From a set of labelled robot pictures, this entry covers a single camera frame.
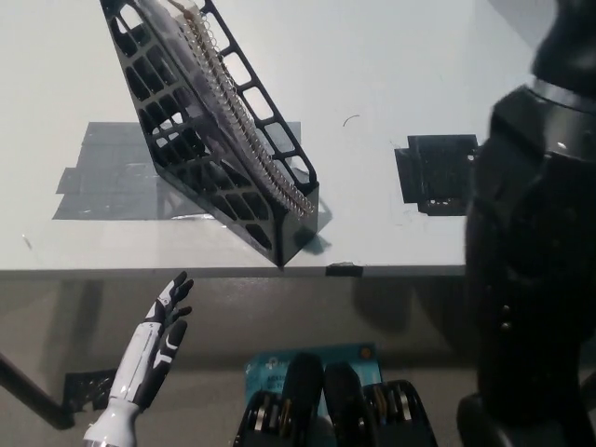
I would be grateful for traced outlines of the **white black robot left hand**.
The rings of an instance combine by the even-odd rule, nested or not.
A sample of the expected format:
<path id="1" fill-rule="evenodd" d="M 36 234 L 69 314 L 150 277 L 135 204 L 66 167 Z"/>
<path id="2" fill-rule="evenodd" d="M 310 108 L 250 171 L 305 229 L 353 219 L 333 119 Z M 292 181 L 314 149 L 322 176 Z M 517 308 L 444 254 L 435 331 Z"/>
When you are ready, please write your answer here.
<path id="1" fill-rule="evenodd" d="M 155 298 L 136 327 L 115 374 L 110 397 L 148 409 L 162 387 L 187 330 L 190 306 L 178 307 L 194 281 L 182 271 Z"/>

